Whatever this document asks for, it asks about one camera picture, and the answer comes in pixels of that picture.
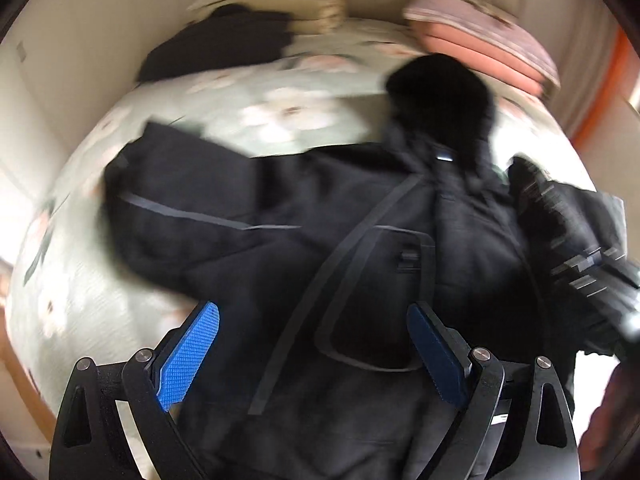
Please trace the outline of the person's right hand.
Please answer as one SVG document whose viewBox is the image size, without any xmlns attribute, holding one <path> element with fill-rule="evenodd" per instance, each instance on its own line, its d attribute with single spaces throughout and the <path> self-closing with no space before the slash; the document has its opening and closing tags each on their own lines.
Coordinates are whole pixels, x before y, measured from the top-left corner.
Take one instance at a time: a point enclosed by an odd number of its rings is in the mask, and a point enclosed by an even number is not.
<svg viewBox="0 0 640 480">
<path fill-rule="evenodd" d="M 620 418 L 623 407 L 628 403 L 635 412 L 639 411 L 639 365 L 620 362 L 580 440 L 578 455 L 582 471 L 593 471 L 600 465 L 605 447 L 614 436 L 614 422 Z"/>
</svg>

